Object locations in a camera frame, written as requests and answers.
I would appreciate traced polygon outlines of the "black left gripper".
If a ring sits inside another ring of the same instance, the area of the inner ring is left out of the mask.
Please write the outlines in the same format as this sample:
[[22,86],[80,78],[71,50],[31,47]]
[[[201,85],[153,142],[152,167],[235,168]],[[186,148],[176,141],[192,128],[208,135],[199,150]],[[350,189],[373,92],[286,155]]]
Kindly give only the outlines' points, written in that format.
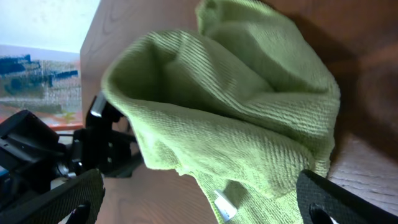
[[105,177],[128,178],[143,163],[133,154],[134,136],[113,129],[124,115],[99,92],[86,114],[85,127],[73,133],[73,168],[78,173],[98,169]]

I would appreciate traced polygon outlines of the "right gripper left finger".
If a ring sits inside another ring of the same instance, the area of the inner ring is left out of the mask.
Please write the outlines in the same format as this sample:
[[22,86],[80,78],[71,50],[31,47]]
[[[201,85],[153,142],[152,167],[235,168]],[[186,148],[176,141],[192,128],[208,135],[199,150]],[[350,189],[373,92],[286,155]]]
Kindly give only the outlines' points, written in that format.
[[103,178],[97,169],[74,179],[27,202],[1,212],[1,223],[59,223],[80,205],[83,218],[73,223],[95,224],[105,195]]

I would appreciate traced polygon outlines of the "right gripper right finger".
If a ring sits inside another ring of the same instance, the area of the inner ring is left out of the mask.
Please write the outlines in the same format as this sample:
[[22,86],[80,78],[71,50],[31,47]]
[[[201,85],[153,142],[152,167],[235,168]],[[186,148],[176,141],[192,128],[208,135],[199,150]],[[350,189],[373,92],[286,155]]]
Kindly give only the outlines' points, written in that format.
[[304,224],[397,223],[397,216],[310,170],[299,173],[296,191]]

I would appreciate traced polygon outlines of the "green microfiber cloth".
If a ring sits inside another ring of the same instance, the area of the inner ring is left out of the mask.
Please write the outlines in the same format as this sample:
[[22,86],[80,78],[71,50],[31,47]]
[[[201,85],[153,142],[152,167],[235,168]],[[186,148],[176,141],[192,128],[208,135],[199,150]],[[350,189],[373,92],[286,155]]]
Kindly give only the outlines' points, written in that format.
[[107,69],[146,166],[194,177],[232,223],[301,223],[304,169],[326,176],[340,89],[297,26],[259,1],[202,1],[198,29],[152,32]]

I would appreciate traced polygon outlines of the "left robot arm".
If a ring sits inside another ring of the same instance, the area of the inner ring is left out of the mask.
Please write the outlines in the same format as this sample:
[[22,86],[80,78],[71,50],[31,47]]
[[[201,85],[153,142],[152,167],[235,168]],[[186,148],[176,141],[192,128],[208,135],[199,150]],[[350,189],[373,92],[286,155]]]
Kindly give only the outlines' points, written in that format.
[[134,136],[115,131],[123,114],[98,93],[86,114],[85,127],[63,144],[60,135],[29,110],[1,123],[1,210],[50,191],[51,181],[98,169],[105,177],[127,178],[142,162],[132,153]]

